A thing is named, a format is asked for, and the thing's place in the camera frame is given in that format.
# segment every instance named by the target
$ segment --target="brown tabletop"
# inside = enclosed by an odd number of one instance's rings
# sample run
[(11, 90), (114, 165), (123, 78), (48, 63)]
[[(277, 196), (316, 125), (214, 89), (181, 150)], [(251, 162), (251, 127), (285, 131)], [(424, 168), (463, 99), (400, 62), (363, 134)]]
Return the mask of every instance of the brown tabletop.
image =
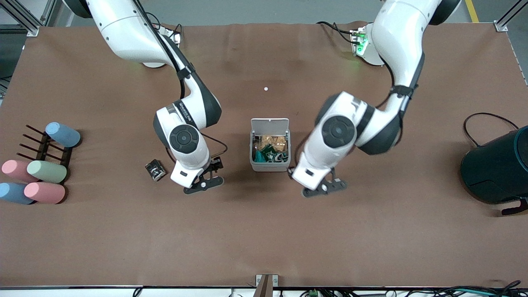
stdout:
[[(186, 196), (144, 168), (156, 158), (172, 170), (152, 119), (178, 99), (174, 70), (118, 58), (95, 27), (42, 27), (0, 108), (0, 161), (29, 153), (18, 146), (26, 124), (62, 122), (83, 143), (64, 203), (0, 202), (1, 285), (246, 285), (259, 273), (279, 274), (281, 285), (528, 281), (528, 216), (496, 217), (458, 177), (466, 116), (528, 123), (508, 37), (492, 24), (444, 24), (428, 27), (423, 47), (402, 142), (383, 155), (354, 152), (337, 167), (346, 191), (305, 199), (286, 173), (253, 172), (251, 118), (289, 118), (295, 147), (328, 96), (381, 102), (387, 68), (353, 57), (320, 25), (186, 27), (182, 49), (223, 109), (204, 132), (229, 145), (225, 184)], [(489, 117), (468, 128), (480, 142), (509, 130)]]

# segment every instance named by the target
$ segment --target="black speaker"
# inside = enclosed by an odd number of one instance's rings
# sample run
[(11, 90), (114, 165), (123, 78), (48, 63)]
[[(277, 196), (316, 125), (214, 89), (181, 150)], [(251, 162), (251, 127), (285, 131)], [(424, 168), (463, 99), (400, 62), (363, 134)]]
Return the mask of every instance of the black speaker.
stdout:
[(512, 215), (528, 209), (528, 126), (469, 151), (460, 166), (467, 189), (480, 200), (497, 204), (520, 200)]

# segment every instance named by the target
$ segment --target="blue foam cylinder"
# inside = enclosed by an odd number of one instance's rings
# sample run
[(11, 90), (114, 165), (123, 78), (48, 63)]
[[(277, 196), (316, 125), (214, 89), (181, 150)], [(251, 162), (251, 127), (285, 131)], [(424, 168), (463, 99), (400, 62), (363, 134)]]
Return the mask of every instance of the blue foam cylinder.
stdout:
[(64, 147), (76, 146), (81, 141), (81, 134), (79, 132), (57, 122), (49, 123), (46, 126), (46, 133)]
[(30, 204), (33, 199), (29, 199), (24, 195), (24, 188), (26, 184), (16, 182), (0, 183), (0, 199), (14, 202), (18, 204)]

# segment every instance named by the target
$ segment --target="open lid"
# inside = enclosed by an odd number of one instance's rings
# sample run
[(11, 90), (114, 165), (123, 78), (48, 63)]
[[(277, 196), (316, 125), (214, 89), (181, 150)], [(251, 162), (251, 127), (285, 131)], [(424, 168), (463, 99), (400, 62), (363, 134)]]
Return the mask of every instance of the open lid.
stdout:
[(286, 135), (289, 124), (287, 118), (252, 118), (251, 130), (256, 135)]

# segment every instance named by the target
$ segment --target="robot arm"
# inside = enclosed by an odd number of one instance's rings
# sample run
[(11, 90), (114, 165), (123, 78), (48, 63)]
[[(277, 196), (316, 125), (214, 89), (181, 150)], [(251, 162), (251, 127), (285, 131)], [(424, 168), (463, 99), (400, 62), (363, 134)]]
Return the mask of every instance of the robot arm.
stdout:
[(425, 59), (423, 32), (431, 21), (443, 22), (459, 3), (460, 0), (385, 1), (370, 36), (393, 80), (385, 109), (379, 110), (346, 92), (329, 97), (316, 118), (292, 178), (314, 191), (354, 145), (369, 155), (385, 153), (396, 145)]
[(174, 41), (153, 30), (138, 0), (63, 1), (77, 15), (93, 17), (103, 38), (120, 58), (168, 64), (184, 80), (190, 94), (158, 110), (153, 124), (159, 139), (177, 159), (171, 179), (190, 188), (211, 162), (199, 130), (220, 119), (222, 109), (216, 97)]

